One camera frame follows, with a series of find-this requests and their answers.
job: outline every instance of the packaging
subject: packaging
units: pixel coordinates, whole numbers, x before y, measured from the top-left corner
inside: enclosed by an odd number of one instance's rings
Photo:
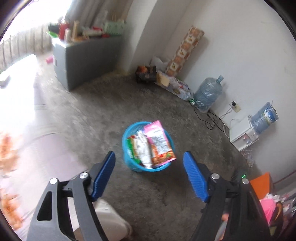
[[[140,164],[141,161],[138,157],[138,154],[136,152],[135,146],[136,146],[136,136],[131,135],[127,140],[126,140],[127,146],[128,146],[128,154],[130,158],[132,158],[136,163]]]
[[[145,168],[152,169],[151,153],[148,140],[143,131],[138,131],[135,139],[135,150]]]
[[[144,131],[151,145],[152,163],[155,167],[176,159],[159,120],[144,126]]]
[[[160,71],[157,73],[157,84],[162,88],[168,90],[182,100],[188,101],[192,98],[192,93],[188,85],[183,81],[178,80],[174,76],[168,76]]]
[[[176,76],[181,71],[192,50],[196,47],[204,34],[204,31],[191,26],[188,33],[185,35],[184,40],[178,47],[173,59],[168,64],[168,67],[165,71],[167,75]]]
[[[168,66],[168,63],[169,61],[162,62],[160,58],[153,56],[150,63],[150,67],[155,66],[157,71],[164,72]]]
[[[136,71],[137,83],[140,82],[155,82],[156,81],[156,67],[152,66],[138,66]]]

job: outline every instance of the white wrapper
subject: white wrapper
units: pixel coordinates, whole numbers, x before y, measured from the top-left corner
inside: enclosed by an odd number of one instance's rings
[[[152,169],[151,152],[148,140],[143,131],[138,131],[135,139],[135,150],[145,168]]]

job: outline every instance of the blue gripper pad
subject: blue gripper pad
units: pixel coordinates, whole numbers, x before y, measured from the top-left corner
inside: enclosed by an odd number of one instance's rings
[[[115,166],[115,153],[109,151],[102,163],[95,164],[89,174],[91,176],[90,193],[91,201],[95,202],[99,197],[103,195],[105,187],[109,181],[112,171]]]
[[[209,194],[207,192],[207,182],[197,167],[197,164],[190,152],[184,153],[183,165],[196,196],[199,197],[203,202],[207,202],[209,199]]]

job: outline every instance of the green package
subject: green package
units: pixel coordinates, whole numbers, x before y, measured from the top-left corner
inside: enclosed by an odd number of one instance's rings
[[[130,158],[132,158],[137,164],[140,164],[141,161],[140,161],[140,159],[135,151],[135,148],[133,146],[133,140],[134,140],[133,136],[130,136],[128,139],[126,139],[127,146],[128,146],[128,154],[129,154]]]

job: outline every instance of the plastic basket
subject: plastic basket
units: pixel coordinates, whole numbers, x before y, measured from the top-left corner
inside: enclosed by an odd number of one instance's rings
[[[169,165],[170,165],[170,162],[160,166],[160,167],[157,167],[157,168],[153,168],[153,169],[147,169],[141,165],[139,165],[138,163],[136,163],[132,158],[130,158],[129,154],[128,154],[128,147],[127,147],[127,144],[126,144],[126,139],[128,137],[130,137],[131,135],[133,134],[137,134],[138,131],[140,130],[143,130],[144,129],[144,126],[147,125],[147,124],[150,124],[151,122],[148,122],[148,121],[141,121],[141,122],[136,122],[134,124],[132,124],[131,126],[129,126],[124,134],[123,134],[123,137],[122,137],[122,149],[123,149],[123,159],[124,159],[124,162],[126,163],[126,165],[133,171],[135,172],[142,172],[142,171],[145,171],[145,172],[158,172],[158,171],[161,171],[163,169],[166,169]],[[172,138],[170,137],[170,135],[167,133],[166,130],[165,131],[165,135],[173,149],[173,152],[175,152],[175,146],[174,146],[174,143],[173,143],[173,140]]]

